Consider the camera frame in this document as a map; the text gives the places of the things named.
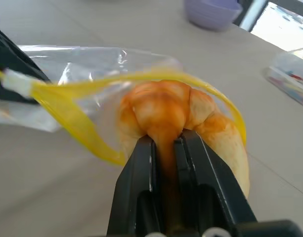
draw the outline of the table surface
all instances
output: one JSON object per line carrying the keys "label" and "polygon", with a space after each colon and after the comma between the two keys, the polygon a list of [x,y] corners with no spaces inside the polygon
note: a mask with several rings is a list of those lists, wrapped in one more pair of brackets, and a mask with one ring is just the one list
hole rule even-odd
{"label": "table surface", "polygon": [[[0,28],[17,44],[119,46],[177,58],[242,112],[259,220],[303,228],[303,106],[262,76],[281,49],[230,27],[201,30],[181,0],[3,0]],[[0,237],[104,234],[120,167],[65,131],[0,125]]]}

